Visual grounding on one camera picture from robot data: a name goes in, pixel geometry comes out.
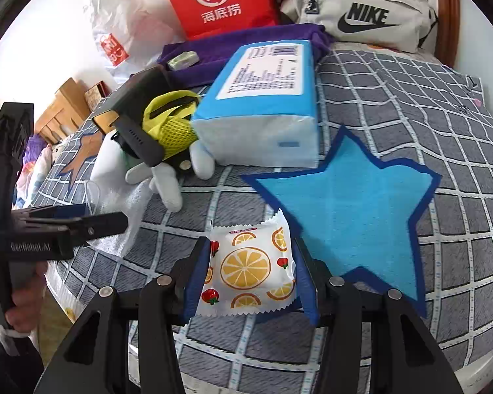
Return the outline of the person's left hand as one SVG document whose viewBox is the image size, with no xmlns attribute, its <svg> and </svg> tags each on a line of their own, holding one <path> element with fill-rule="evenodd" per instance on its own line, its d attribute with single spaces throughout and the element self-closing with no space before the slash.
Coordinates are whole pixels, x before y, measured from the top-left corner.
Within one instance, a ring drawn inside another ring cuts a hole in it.
<svg viewBox="0 0 493 394">
<path fill-rule="evenodd" d="M 33 276 L 12 294 L 15 306 L 6 312 L 5 318 L 20 334 L 29 335 L 40 321 L 47 269 L 47 261 L 37 262 Z"/>
</svg>

